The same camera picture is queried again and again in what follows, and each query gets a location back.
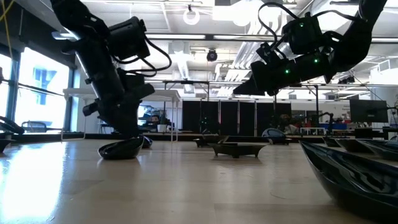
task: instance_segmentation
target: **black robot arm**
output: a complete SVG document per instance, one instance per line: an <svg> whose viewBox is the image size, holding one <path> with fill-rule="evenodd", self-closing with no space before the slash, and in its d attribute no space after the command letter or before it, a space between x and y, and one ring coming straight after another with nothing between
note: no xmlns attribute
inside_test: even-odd
<svg viewBox="0 0 398 224"><path fill-rule="evenodd" d="M120 133L139 135L138 106L143 97L155 91L152 85L144 83L147 75L139 72L156 74L165 70L171 66L170 57L147 39L144 21L137 17L107 27L79 0L51 0L51 4L60 23L76 37L76 41L68 41L63 52L76 54L88 76L85 81L97 96L94 103L83 108L84 115L97 111L99 118ZM150 55L146 42L167 57L168 66L156 69L144 59ZM123 61L133 56L136 58ZM140 59L151 69L124 71L114 66L116 62L126 64Z"/></svg>
<svg viewBox="0 0 398 224"><path fill-rule="evenodd" d="M283 27L283 36L279 41L274 41L271 45L265 42L257 50L266 64L262 61L253 62L250 80L237 87L234 94L258 95L259 92L267 92L273 96L281 88L320 76L324 76L329 83L337 72L346 72L365 59L372 42L373 27L386 2L387 0L360 0L361 13L355 17L337 11L320 12L313 16L306 13L303 18L295 16L294 20ZM283 7L274 2L263 6ZM344 35L321 31L317 17L325 13L337 13L352 20ZM277 47L282 42L288 42L293 53L301 56L289 60L281 54L283 58L279 58Z"/></svg>

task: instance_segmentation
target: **white table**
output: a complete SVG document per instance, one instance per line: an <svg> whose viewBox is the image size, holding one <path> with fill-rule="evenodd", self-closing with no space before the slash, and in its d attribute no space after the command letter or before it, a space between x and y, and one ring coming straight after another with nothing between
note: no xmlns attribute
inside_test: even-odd
<svg viewBox="0 0 398 224"><path fill-rule="evenodd" d="M67 88L63 90L65 99L67 100L70 96L83 99L85 105L88 100L97 99L95 92L92 88ZM178 104L181 101L181 97L177 90L155 90L155 93L146 96L142 101L162 101L162 102L172 102L172 128L171 128L171 141L173 141L173 131L175 131L176 141L178 141L178 119L175 127L174 123L174 106L177 108L178 117Z"/></svg>

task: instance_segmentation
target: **camera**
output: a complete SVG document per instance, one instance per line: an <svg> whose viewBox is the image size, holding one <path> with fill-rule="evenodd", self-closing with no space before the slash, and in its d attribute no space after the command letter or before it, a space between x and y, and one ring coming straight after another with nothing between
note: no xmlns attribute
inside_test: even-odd
<svg viewBox="0 0 398 224"><path fill-rule="evenodd" d="M217 52L215 49L210 49L209 53L207 54L207 61L214 62L217 60Z"/></svg>

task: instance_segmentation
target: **computer monitor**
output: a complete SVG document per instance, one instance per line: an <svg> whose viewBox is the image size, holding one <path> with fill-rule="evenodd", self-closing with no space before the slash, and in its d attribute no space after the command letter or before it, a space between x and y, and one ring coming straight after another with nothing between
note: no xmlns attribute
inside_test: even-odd
<svg viewBox="0 0 398 224"><path fill-rule="evenodd" d="M387 102L382 100L350 100L352 122L388 123Z"/></svg>

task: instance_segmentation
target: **black partition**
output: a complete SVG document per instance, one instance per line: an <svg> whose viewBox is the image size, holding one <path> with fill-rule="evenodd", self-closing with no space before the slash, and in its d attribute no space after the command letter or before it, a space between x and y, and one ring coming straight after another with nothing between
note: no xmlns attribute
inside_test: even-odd
<svg viewBox="0 0 398 224"><path fill-rule="evenodd" d="M200 101L182 102L182 129L199 133Z"/></svg>
<svg viewBox="0 0 398 224"><path fill-rule="evenodd" d="M254 103L242 103L239 106L239 135L254 136Z"/></svg>
<svg viewBox="0 0 398 224"><path fill-rule="evenodd" d="M218 121L218 102L214 101L202 101L201 103L201 115L212 119L213 121Z"/></svg>
<svg viewBox="0 0 398 224"><path fill-rule="evenodd" d="M221 135L238 135L238 102L221 102Z"/></svg>
<svg viewBox="0 0 398 224"><path fill-rule="evenodd" d="M292 117L292 105L290 103L277 103L276 113L280 116L282 114Z"/></svg>
<svg viewBox="0 0 398 224"><path fill-rule="evenodd" d="M274 115L273 103L257 103L257 136L271 127L272 115Z"/></svg>

